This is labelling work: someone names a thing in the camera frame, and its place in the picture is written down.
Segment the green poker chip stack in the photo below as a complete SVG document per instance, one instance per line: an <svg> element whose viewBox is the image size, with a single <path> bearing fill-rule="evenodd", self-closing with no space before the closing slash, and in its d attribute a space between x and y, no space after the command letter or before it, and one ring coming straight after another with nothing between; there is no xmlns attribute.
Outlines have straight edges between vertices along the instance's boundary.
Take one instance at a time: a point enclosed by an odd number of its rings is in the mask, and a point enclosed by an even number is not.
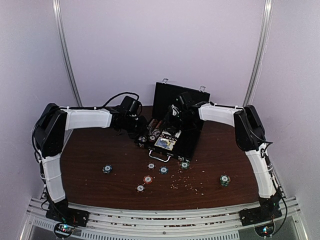
<svg viewBox="0 0 320 240"><path fill-rule="evenodd" d="M223 186L223 187L227 187L229 184L230 184L230 177L228 175L221 175L220 176L220 184Z"/></svg>

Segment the blue white chip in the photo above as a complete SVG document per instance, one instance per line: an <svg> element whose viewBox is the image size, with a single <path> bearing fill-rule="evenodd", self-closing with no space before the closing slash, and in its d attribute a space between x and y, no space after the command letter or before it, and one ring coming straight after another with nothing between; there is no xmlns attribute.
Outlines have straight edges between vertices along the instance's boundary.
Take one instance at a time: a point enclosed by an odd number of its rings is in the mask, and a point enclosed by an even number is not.
<svg viewBox="0 0 320 240"><path fill-rule="evenodd" d="M106 164L106 165L102 168L102 172L103 172L104 174L110 174L110 173L112 172L112 170L113 170L113 167L112 167L112 165L110 165L110 164Z"/></svg>

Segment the black poker set case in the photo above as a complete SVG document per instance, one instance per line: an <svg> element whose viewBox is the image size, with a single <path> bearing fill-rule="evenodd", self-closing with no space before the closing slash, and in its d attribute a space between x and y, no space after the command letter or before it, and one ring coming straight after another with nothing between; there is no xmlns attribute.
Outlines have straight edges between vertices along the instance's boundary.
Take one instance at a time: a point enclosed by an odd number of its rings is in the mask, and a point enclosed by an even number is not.
<svg viewBox="0 0 320 240"><path fill-rule="evenodd" d="M198 110L210 96L203 86L196 90L169 84L167 78L157 82L151 119L135 143L161 162L171 158L190 162L204 125Z"/></svg>

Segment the brown black 100 chip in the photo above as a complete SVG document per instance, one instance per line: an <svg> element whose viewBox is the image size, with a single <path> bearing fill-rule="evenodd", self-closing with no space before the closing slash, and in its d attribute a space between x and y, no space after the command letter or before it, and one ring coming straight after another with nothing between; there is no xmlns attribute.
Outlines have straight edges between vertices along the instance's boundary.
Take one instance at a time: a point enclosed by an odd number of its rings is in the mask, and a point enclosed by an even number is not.
<svg viewBox="0 0 320 240"><path fill-rule="evenodd" d="M145 191L145 186L143 184L139 184L136 186L136 191L139 193L143 193Z"/></svg>

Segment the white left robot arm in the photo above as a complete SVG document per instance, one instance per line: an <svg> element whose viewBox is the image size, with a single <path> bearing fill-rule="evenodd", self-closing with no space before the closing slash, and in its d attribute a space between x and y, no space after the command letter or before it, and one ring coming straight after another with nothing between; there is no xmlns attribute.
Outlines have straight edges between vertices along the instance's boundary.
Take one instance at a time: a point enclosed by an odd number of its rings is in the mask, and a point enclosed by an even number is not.
<svg viewBox="0 0 320 240"><path fill-rule="evenodd" d="M50 200L56 203L52 213L61 222L72 218L72 211L61 201L66 199L63 187L60 159L65 133L69 130L88 128L112 128L125 130L130 138L141 135L147 119L121 106L116 107L62 107L49 103L36 122L32 140L34 150L43 168L43 180Z"/></svg>

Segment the blue green 50 chip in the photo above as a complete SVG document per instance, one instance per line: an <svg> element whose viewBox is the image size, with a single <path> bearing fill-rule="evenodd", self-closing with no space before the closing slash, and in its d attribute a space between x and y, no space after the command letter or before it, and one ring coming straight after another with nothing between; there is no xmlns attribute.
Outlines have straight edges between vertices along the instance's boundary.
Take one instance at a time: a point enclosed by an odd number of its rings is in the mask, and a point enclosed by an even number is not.
<svg viewBox="0 0 320 240"><path fill-rule="evenodd" d="M160 173L160 174L165 175L165 174L167 174L168 172L169 172L169 169L168 169L166 166L162 166L162 167L159 168L159 173Z"/></svg>

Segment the teal chip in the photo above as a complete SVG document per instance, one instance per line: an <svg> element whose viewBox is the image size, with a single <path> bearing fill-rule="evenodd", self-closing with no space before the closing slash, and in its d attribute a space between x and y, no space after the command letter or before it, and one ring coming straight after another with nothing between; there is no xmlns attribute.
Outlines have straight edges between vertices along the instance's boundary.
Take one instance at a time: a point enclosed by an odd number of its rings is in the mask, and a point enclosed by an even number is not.
<svg viewBox="0 0 320 240"><path fill-rule="evenodd" d="M186 169L188 169L189 167L190 167L189 162L187 162L187 161L181 161L181 162L180 162L180 168L181 168L181 169L186 170Z"/></svg>

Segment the red poker chip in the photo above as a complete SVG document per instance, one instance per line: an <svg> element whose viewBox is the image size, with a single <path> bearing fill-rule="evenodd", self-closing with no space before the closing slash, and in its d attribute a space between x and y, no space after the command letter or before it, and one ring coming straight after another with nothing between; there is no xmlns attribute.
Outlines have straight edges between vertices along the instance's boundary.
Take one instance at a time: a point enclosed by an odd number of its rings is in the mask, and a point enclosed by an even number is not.
<svg viewBox="0 0 320 240"><path fill-rule="evenodd" d="M144 176L144 178L143 178L143 182L144 182L145 184L151 184L151 183L153 182L153 177L150 176L150 175L146 175L146 176Z"/></svg>

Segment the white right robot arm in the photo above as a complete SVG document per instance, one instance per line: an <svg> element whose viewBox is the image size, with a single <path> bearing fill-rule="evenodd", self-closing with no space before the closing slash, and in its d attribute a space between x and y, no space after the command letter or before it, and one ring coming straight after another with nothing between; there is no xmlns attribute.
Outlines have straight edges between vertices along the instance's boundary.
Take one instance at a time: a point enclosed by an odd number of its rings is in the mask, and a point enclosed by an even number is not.
<svg viewBox="0 0 320 240"><path fill-rule="evenodd" d="M253 105L231 107L202 101L183 108L172 104L168 107L166 116L173 124L178 125L200 120L234 127L236 144L249 159L257 181L259 197L271 199L276 195L278 185L275 183L267 151L272 143L266 140L265 128Z"/></svg>

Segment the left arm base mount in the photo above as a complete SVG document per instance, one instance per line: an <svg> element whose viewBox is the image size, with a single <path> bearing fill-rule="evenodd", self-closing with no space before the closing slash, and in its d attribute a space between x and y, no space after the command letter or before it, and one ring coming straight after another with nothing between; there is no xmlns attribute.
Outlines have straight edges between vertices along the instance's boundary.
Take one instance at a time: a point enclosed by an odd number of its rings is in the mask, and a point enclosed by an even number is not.
<svg viewBox="0 0 320 240"><path fill-rule="evenodd" d="M86 210L70 208L67 199L54 203L48 193L45 193L46 200L41 204L48 202L45 217L56 221L53 227L54 235L65 240L69 238L77 227L86 227L90 213Z"/></svg>

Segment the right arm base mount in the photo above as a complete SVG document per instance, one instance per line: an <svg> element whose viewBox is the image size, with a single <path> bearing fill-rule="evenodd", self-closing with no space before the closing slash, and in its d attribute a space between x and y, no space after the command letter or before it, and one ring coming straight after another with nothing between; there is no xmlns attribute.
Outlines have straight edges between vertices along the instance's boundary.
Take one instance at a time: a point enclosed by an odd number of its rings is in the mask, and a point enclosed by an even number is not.
<svg viewBox="0 0 320 240"><path fill-rule="evenodd" d="M258 207L244 208L239 212L242 226L257 225L254 230L259 237L271 238L276 233L274 220L282 216L280 200L278 196L260 197Z"/></svg>

